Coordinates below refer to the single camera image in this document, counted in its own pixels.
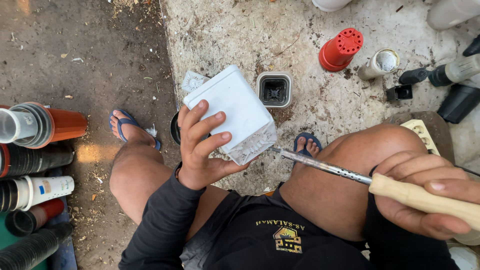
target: wooden handle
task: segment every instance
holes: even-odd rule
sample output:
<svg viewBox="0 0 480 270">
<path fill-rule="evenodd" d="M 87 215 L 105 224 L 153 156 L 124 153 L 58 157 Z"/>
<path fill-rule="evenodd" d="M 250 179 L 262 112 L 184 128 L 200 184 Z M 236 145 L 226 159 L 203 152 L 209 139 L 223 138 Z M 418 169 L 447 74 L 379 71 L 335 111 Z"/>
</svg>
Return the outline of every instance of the wooden handle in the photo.
<svg viewBox="0 0 480 270">
<path fill-rule="evenodd" d="M 368 189 L 426 213 L 441 213 L 462 219 L 480 231 L 480 205 L 433 195 L 423 187 L 390 179 L 376 173 Z"/>
</svg>

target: black sleeve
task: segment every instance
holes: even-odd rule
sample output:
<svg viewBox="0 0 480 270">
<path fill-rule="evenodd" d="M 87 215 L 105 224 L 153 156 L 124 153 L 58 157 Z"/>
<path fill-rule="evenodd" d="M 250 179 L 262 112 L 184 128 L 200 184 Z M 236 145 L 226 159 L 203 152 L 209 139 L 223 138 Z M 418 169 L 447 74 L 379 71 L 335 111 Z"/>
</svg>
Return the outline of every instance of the black sleeve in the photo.
<svg viewBox="0 0 480 270">
<path fill-rule="evenodd" d="M 185 238 L 203 190 L 191 190 L 172 176 L 148 199 L 142 222 L 122 252 L 119 269 L 179 269 Z"/>
<path fill-rule="evenodd" d="M 371 193 L 363 234 L 370 247 L 370 262 L 377 269 L 458 269 L 445 241 L 410 233 L 391 223 L 378 211 Z"/>
</svg>

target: hand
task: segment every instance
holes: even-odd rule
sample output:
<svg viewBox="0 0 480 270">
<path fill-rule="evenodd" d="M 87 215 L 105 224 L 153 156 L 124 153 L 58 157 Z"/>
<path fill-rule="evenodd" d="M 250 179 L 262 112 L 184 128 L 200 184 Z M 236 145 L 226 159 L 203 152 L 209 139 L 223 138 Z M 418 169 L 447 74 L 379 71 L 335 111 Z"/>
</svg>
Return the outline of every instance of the hand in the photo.
<svg viewBox="0 0 480 270">
<path fill-rule="evenodd" d="M 225 113 L 220 111 L 200 121 L 207 110 L 208 102 L 203 99 L 192 110 L 183 106 L 178 116 L 178 126 L 181 128 L 180 152 L 183 162 L 179 172 L 179 181 L 187 188 L 195 190 L 201 190 L 227 175 L 248 168 L 250 163 L 256 159 L 243 166 L 237 165 L 233 160 L 209 159 L 208 155 L 220 146 L 227 144 L 232 139 L 232 134 L 225 131 L 201 141 L 203 136 L 220 126 L 226 119 Z"/>
<path fill-rule="evenodd" d="M 380 163 L 373 173 L 376 172 L 423 186 L 434 195 L 480 204 L 480 183 L 437 155 L 399 152 Z M 412 233 L 446 240 L 471 229 L 465 221 L 454 216 L 427 214 L 384 196 L 375 195 L 375 201 L 386 219 Z"/>
</svg>

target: leg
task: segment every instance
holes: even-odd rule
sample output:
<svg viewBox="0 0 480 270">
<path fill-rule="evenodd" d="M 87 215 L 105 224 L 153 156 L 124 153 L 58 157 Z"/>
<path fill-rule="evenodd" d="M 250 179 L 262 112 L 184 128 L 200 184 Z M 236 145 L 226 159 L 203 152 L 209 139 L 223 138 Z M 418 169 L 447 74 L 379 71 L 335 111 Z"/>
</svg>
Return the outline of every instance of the leg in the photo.
<svg viewBox="0 0 480 270">
<path fill-rule="evenodd" d="M 121 112 L 118 118 L 126 118 Z M 116 117 L 112 117 L 113 134 L 118 136 Z M 123 124 L 122 131 L 128 142 L 113 161 L 110 189 L 123 211 L 137 224 L 148 198 L 171 176 L 173 170 L 163 164 L 163 157 L 154 146 L 153 138 L 139 127 Z M 190 239 L 207 221 L 228 191 L 208 186 L 200 197 L 195 219 L 188 233 Z"/>
<path fill-rule="evenodd" d="M 367 175 L 384 159 L 406 150 L 427 152 L 411 130 L 381 124 L 338 138 L 316 158 Z M 293 172 L 280 194 L 296 212 L 338 237 L 363 240 L 368 186 L 311 167 Z"/>
</svg>

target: green surface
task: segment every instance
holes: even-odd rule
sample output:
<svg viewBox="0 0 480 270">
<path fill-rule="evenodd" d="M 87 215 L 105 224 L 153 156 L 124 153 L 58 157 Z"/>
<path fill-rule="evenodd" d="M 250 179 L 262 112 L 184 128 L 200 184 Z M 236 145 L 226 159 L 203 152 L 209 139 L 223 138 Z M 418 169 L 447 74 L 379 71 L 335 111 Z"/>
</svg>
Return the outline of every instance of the green surface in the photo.
<svg viewBox="0 0 480 270">
<path fill-rule="evenodd" d="M 8 213 L 0 213 L 0 249 L 4 249 L 9 245 L 17 242 L 20 237 L 13 236 L 5 228 L 5 217 Z M 33 267 L 34 270 L 47 270 L 47 260 L 42 261 L 37 266 Z"/>
</svg>

